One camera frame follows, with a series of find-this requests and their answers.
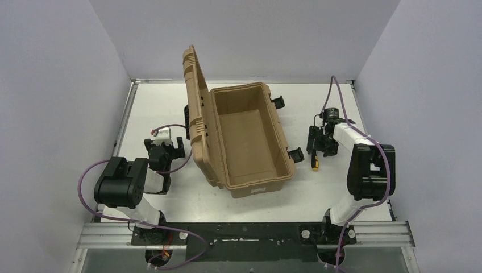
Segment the yellow black handled screwdriver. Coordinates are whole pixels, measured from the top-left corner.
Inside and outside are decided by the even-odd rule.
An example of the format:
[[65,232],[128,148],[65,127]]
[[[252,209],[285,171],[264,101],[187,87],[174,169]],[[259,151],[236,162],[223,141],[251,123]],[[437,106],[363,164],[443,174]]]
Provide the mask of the yellow black handled screwdriver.
[[316,149],[312,149],[310,164],[313,171],[319,170],[319,160],[318,160]]

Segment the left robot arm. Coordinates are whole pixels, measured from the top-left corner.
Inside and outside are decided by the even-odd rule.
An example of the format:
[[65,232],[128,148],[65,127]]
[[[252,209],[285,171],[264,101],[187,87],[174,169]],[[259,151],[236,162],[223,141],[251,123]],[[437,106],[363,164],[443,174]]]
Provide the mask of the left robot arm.
[[129,161],[124,157],[112,157],[94,187],[94,199],[108,208],[124,213],[134,220],[135,237],[153,245],[162,245],[170,237],[170,231],[162,211],[154,208],[144,194],[165,195],[171,186],[171,165],[178,158],[185,158],[181,137],[173,142],[168,137],[145,139],[148,156]]

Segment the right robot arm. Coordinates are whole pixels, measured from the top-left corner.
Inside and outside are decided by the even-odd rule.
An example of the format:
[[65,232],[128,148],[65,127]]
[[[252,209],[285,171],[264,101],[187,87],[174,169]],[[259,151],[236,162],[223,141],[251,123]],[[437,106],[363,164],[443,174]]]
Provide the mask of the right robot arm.
[[339,239],[351,243],[353,220],[377,202],[394,193],[396,154],[393,146],[380,144],[362,133],[351,119],[341,118],[337,108],[322,110],[318,117],[320,126],[311,125],[308,133],[307,152],[311,156],[311,168],[319,169],[318,152],[323,157],[335,156],[343,147],[350,153],[346,178],[347,194],[323,217],[321,238],[329,244]]

